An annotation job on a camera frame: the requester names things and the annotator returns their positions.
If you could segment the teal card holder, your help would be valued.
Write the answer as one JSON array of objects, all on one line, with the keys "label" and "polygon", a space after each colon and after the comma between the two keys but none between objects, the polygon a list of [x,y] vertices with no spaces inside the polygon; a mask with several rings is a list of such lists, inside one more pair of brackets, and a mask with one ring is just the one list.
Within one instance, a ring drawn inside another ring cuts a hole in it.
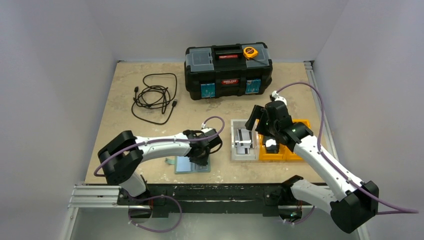
[{"label": "teal card holder", "polygon": [[207,160],[206,165],[199,165],[193,162],[190,162],[188,157],[185,156],[175,156],[173,158],[166,157],[165,163],[168,165],[174,166],[175,174],[194,174],[194,173],[210,173],[211,164],[210,160]]}]

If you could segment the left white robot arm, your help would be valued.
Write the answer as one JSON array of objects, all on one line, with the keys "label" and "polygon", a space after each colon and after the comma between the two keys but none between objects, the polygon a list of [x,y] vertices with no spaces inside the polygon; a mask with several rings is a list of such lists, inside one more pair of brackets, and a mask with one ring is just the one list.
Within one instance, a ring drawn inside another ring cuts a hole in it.
[{"label": "left white robot arm", "polygon": [[126,130],[98,152],[100,165],[94,176],[105,177],[109,185],[120,186],[132,201],[142,205],[148,201],[149,191],[144,178],[136,172],[141,163],[165,157],[187,157],[190,162],[204,166],[222,144],[217,130],[210,127],[162,137],[135,136]]}]

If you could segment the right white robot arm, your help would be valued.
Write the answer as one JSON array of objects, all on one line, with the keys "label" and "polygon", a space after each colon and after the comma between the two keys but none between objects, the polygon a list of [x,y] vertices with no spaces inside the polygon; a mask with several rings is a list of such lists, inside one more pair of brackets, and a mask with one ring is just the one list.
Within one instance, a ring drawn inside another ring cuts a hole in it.
[{"label": "right white robot arm", "polygon": [[270,101],[265,106],[255,105],[245,127],[286,146],[308,163],[329,188],[294,176],[280,191],[284,202],[292,204],[300,200],[325,211],[345,233],[352,233],[377,215],[378,186],[372,181],[363,182],[343,167],[324,149],[307,125],[292,120],[283,100]]}]

